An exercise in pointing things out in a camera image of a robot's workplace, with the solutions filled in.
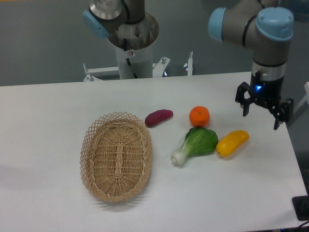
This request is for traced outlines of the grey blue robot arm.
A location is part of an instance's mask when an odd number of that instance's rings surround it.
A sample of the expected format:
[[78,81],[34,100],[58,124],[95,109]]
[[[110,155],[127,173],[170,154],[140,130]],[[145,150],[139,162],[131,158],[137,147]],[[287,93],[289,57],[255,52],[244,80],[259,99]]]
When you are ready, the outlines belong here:
[[[145,11],[144,1],[92,0],[82,17],[93,34],[115,48],[121,79],[154,77],[152,46],[159,25]],[[251,80],[238,86],[235,98],[243,115],[256,104],[274,116],[275,129],[288,122],[294,102],[281,98],[281,87],[294,33],[293,13],[277,0],[242,0],[231,9],[215,9],[208,33],[214,40],[253,50]]]

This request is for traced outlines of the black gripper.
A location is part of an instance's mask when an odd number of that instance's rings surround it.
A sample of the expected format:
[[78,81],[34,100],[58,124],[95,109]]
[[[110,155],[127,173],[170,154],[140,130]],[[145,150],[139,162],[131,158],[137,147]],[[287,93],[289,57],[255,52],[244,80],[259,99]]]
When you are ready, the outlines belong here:
[[243,109],[243,116],[249,113],[252,100],[255,104],[268,108],[269,112],[274,116],[275,122],[273,129],[277,130],[282,123],[287,123],[293,116],[294,100],[291,98],[281,99],[281,88],[284,77],[277,80],[262,80],[260,72],[257,77],[251,74],[250,85],[242,82],[236,92],[235,102],[239,103]]

